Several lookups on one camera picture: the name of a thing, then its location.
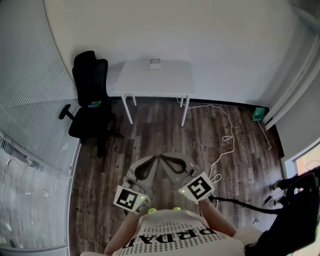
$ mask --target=wooden floor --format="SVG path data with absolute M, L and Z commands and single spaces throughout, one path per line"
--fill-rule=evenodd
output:
M 184 127 L 181 127 L 183 109 L 176 101 L 137 99 L 134 106 L 130 99 L 133 125 L 128 121 L 123 103 L 115 101 L 113 111 L 118 116 L 117 127 L 124 140 L 109 138 L 106 156 L 97 158 L 94 141 L 82 146 L 76 167 L 70 206 L 70 249 L 72 255 L 84 251 L 102 253 L 106 244 L 125 218 L 124 211 L 113 205 L 117 185 L 122 182 L 129 166 L 140 158 L 163 152 L 183 152 L 207 173 L 211 163 L 221 153 L 232 149 L 227 116 L 218 108 L 190 109 Z M 191 106 L 203 105 L 192 102 Z M 219 105 L 230 115 L 235 149 L 224 155 L 214 165 L 214 174 L 222 175 L 215 183 L 217 197 L 238 199 L 254 206 L 275 192 L 270 185 L 282 177 L 281 161 L 274 131 L 266 134 L 268 144 L 259 125 L 251 119 L 249 108 Z M 152 206 L 157 209 L 182 209 L 199 212 L 190 201 L 173 191 L 164 172 L 155 181 Z M 272 208 L 272 202 L 266 205 Z M 252 224 L 256 212 L 229 202 L 219 202 L 218 209 L 236 227 Z M 268 229 L 275 216 L 260 214 L 255 225 Z

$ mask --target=baseboard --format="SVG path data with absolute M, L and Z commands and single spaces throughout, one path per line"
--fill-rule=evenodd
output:
M 135 96 L 135 97 L 140 100 L 155 100 L 155 101 L 176 101 L 177 100 L 175 97 L 150 97 L 150 96 Z M 111 96 L 110 99 L 122 100 L 120 96 Z M 269 111 L 269 108 L 265 107 L 265 106 L 238 103 L 238 102 L 230 102 L 230 101 L 191 98 L 190 102 L 197 102 L 197 103 L 204 103 L 204 104 L 229 105 L 229 106 L 244 107 L 244 108 L 249 108 L 249 109 L 265 108 L 266 112 Z
M 120 96 L 113 96 L 110 98 L 112 100 L 120 100 L 120 101 L 122 100 Z M 139 100 L 155 100 L 155 101 L 176 101 L 177 100 L 175 97 L 136 96 L 136 98 L 138 98 Z M 229 105 L 229 106 L 243 107 L 243 108 L 252 109 L 252 110 L 254 110 L 255 108 L 265 108 L 265 114 L 267 114 L 270 111 L 269 108 L 266 106 L 251 105 L 251 104 L 244 104 L 244 103 L 237 103 L 237 102 L 230 102 L 230 101 L 191 98 L 190 102 L 197 102 L 197 103 L 203 103 L 203 104 Z M 275 125 L 272 127 L 272 130 L 275 134 L 275 140 L 278 145 L 279 155 L 281 158 L 283 158 L 285 156 L 284 149 L 282 147 L 280 136 Z

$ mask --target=white table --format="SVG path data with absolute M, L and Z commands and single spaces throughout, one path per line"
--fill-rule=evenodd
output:
M 135 95 L 181 95 L 180 108 L 182 108 L 184 96 L 186 96 L 181 122 L 181 126 L 184 126 L 190 95 L 195 94 L 191 65 L 188 61 L 161 60 L 161 69 L 150 69 L 149 60 L 129 60 L 124 64 L 115 84 L 114 92 L 121 94 L 131 124 L 133 122 L 126 103 L 128 94 L 132 94 L 135 106 L 137 105 Z

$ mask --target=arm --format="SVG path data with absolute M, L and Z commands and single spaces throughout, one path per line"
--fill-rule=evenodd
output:
M 208 223 L 210 229 L 233 237 L 237 228 L 223 217 L 208 198 L 199 203 L 202 216 Z
M 130 241 L 136 233 L 140 217 L 141 216 L 138 214 L 132 212 L 128 213 L 114 237 L 105 247 L 105 255 L 111 256 L 115 251 L 119 250 Z

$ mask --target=office chair armrest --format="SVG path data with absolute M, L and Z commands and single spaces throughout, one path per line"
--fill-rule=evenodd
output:
M 65 116 L 67 115 L 71 120 L 74 120 L 75 117 L 70 113 L 69 108 L 71 107 L 70 104 L 67 104 L 64 106 L 64 108 L 61 110 L 60 115 L 59 115 L 59 119 L 62 120 L 65 118 Z

